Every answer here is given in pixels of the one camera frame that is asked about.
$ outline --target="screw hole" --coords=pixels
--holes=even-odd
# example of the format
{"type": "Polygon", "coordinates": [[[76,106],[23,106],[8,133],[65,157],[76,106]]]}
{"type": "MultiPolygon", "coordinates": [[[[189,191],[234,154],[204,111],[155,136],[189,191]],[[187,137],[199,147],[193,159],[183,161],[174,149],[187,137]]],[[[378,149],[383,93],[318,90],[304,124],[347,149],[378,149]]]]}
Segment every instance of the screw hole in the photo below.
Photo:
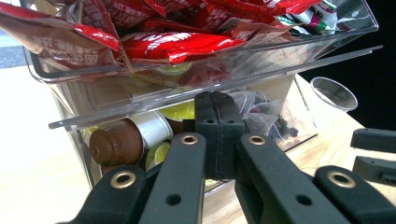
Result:
{"type": "Polygon", "coordinates": [[[327,177],[341,188],[353,189],[356,186],[355,180],[342,172],[331,171],[327,174],[327,177]]]}
{"type": "Polygon", "coordinates": [[[193,135],[187,135],[181,139],[181,142],[186,145],[193,145],[198,142],[198,138],[193,135]]]}
{"type": "Polygon", "coordinates": [[[334,175],[334,179],[340,181],[341,183],[347,183],[348,180],[343,175],[334,175]]]}
{"type": "Polygon", "coordinates": [[[123,184],[123,183],[126,183],[130,179],[131,179],[131,177],[128,175],[120,175],[117,177],[116,181],[119,184],[123,184]]]}
{"type": "Polygon", "coordinates": [[[297,195],[296,200],[298,203],[300,203],[302,205],[309,206],[312,204],[312,200],[310,198],[308,198],[308,196],[303,195],[303,194],[297,195]]]}
{"type": "Polygon", "coordinates": [[[166,203],[169,205],[177,205],[181,202],[181,197],[178,194],[171,194],[166,197],[166,203]]]}
{"type": "Polygon", "coordinates": [[[130,171],[120,171],[111,177],[110,185],[115,189],[125,189],[136,181],[136,175],[130,171]]]}
{"type": "Polygon", "coordinates": [[[259,146],[259,145],[264,145],[264,144],[265,144],[265,139],[263,139],[263,138],[260,137],[260,136],[250,136],[249,139],[248,139],[248,141],[249,141],[251,144],[254,144],[254,145],[257,145],[257,146],[259,146]]]}

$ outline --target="metal grommet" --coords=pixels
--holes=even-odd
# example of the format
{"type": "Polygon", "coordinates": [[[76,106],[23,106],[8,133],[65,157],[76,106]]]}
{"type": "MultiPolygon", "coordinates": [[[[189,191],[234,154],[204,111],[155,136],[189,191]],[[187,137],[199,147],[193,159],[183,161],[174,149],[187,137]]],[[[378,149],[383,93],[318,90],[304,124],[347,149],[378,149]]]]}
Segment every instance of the metal grommet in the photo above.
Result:
{"type": "Polygon", "coordinates": [[[110,180],[111,187],[115,189],[125,189],[131,186],[136,180],[136,175],[131,171],[119,171],[110,180]]]}
{"type": "Polygon", "coordinates": [[[260,146],[260,145],[264,145],[264,144],[265,144],[265,139],[263,139],[261,136],[258,136],[258,135],[250,136],[249,139],[248,139],[248,141],[249,141],[251,144],[254,144],[254,145],[257,145],[257,146],[260,146]]]}
{"type": "Polygon", "coordinates": [[[327,177],[341,188],[353,189],[356,186],[356,182],[352,177],[341,172],[331,171],[327,174],[327,177]]]}
{"type": "Polygon", "coordinates": [[[186,135],[181,139],[181,142],[186,145],[194,145],[198,142],[198,138],[194,135],[186,135]]]}

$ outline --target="small plastic cup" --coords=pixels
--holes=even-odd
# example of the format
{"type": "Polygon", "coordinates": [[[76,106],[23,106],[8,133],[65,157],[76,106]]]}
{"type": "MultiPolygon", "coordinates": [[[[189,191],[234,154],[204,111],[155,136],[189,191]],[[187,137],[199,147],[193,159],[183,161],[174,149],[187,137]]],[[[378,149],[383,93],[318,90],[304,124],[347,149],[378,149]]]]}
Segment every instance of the small plastic cup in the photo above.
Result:
{"type": "Polygon", "coordinates": [[[326,77],[314,77],[310,83],[315,95],[328,105],[345,112],[358,107],[358,99],[341,83],[326,77]]]}
{"type": "Polygon", "coordinates": [[[150,111],[132,115],[130,119],[136,124],[143,137],[145,148],[150,149],[166,139],[173,138],[173,131],[168,121],[159,111],[150,111]]]}

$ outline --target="red snack packet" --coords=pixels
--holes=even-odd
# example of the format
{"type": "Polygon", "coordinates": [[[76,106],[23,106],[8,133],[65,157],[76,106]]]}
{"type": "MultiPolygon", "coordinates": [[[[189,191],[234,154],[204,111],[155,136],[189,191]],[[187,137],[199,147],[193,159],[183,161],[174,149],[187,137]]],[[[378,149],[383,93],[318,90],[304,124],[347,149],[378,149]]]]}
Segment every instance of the red snack packet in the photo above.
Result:
{"type": "Polygon", "coordinates": [[[187,18],[186,23],[208,31],[216,31],[232,16],[227,7],[208,2],[197,14],[187,18]]]}
{"type": "Polygon", "coordinates": [[[81,23],[81,9],[82,2],[79,0],[46,0],[49,5],[46,5],[45,2],[40,2],[40,5],[37,5],[35,2],[35,10],[39,12],[43,12],[49,14],[51,16],[56,16],[64,19],[65,21],[69,21],[72,23],[81,23]]]}
{"type": "Polygon", "coordinates": [[[103,0],[116,29],[125,31],[158,15],[144,0],[103,0]]]}
{"type": "Polygon", "coordinates": [[[102,0],[78,0],[82,1],[82,24],[102,29],[106,33],[118,37],[117,31],[111,20],[110,14],[106,11],[102,0]]]}
{"type": "Polygon", "coordinates": [[[300,14],[321,0],[211,0],[246,13],[268,13],[272,16],[300,14]]]}
{"type": "Polygon", "coordinates": [[[209,34],[210,31],[189,26],[177,21],[164,19],[149,19],[138,25],[138,30],[145,33],[185,32],[209,34]]]}
{"type": "Polygon", "coordinates": [[[157,63],[200,60],[243,43],[223,35],[197,33],[132,34],[121,39],[130,61],[155,60],[157,63]]]}
{"type": "Polygon", "coordinates": [[[110,51],[119,50],[118,39],[101,30],[6,3],[0,3],[0,21],[4,31],[58,68],[110,64],[110,51]]]}
{"type": "Polygon", "coordinates": [[[145,0],[146,3],[154,8],[164,18],[166,13],[179,11],[187,7],[194,7],[202,4],[201,0],[145,0]]]}
{"type": "Polygon", "coordinates": [[[170,21],[180,21],[186,23],[188,17],[197,14],[204,7],[206,7],[206,3],[202,2],[200,5],[187,7],[178,11],[168,12],[166,14],[166,19],[170,21]]]}

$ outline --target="clear plastic container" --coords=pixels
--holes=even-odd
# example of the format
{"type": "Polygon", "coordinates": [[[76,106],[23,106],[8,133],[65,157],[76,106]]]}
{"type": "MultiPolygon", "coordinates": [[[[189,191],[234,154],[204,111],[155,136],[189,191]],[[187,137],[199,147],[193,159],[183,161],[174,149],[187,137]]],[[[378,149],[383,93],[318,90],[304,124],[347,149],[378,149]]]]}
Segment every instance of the clear plastic container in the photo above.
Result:
{"type": "MultiPolygon", "coordinates": [[[[224,91],[231,96],[235,96],[239,93],[242,95],[245,92],[252,97],[240,97],[234,98],[237,102],[237,105],[241,108],[241,116],[245,119],[248,115],[261,116],[263,119],[263,123],[256,123],[255,127],[248,127],[248,131],[251,133],[258,133],[271,136],[277,145],[284,151],[291,150],[294,147],[299,146],[305,141],[311,139],[312,137],[318,134],[318,130],[315,126],[315,122],[312,119],[310,112],[305,106],[304,99],[302,95],[299,93],[297,85],[294,82],[294,76],[271,76],[258,80],[257,82],[247,84],[245,86],[240,86],[237,88],[228,89],[224,91]],[[243,111],[242,108],[245,105],[249,105],[249,108],[254,107],[254,105],[260,105],[262,103],[267,103],[269,107],[268,111],[251,111],[249,109],[243,111]],[[270,117],[273,119],[273,122],[267,122],[266,117],[270,117]],[[267,133],[261,133],[257,126],[266,126],[268,127],[267,133]]],[[[135,114],[133,116],[141,116],[145,117],[146,113],[135,114]]],[[[81,128],[71,131],[70,134],[72,139],[75,142],[76,150],[78,152],[81,163],[86,171],[87,177],[94,186],[103,176],[103,174],[109,169],[114,168],[113,165],[99,165],[97,163],[98,160],[95,158],[98,157],[97,151],[94,148],[90,148],[91,136],[94,136],[94,132],[102,132],[101,130],[109,130],[112,129],[110,127],[115,127],[120,121],[117,120],[109,120],[102,122],[97,126],[93,126],[90,128],[81,128]]],[[[122,141],[122,137],[126,135],[130,135],[131,132],[128,131],[127,134],[120,134],[119,141],[122,141]]],[[[117,143],[116,136],[112,136],[112,146],[117,143]]],[[[100,139],[100,143],[102,145],[105,144],[106,139],[100,139]]],[[[142,169],[145,169],[147,166],[145,164],[146,157],[149,155],[149,152],[152,148],[145,148],[144,155],[139,163],[134,163],[134,165],[138,165],[142,169]]]]}
{"type": "Polygon", "coordinates": [[[72,131],[190,100],[200,91],[225,91],[263,77],[293,74],[371,52],[373,49],[320,60],[378,29],[364,0],[332,2],[337,6],[337,26],[342,30],[335,34],[244,46],[176,67],[141,63],[133,64],[133,70],[115,65],[62,71],[29,51],[26,56],[33,77],[46,83],[63,107],[65,119],[49,127],[72,131]]]}

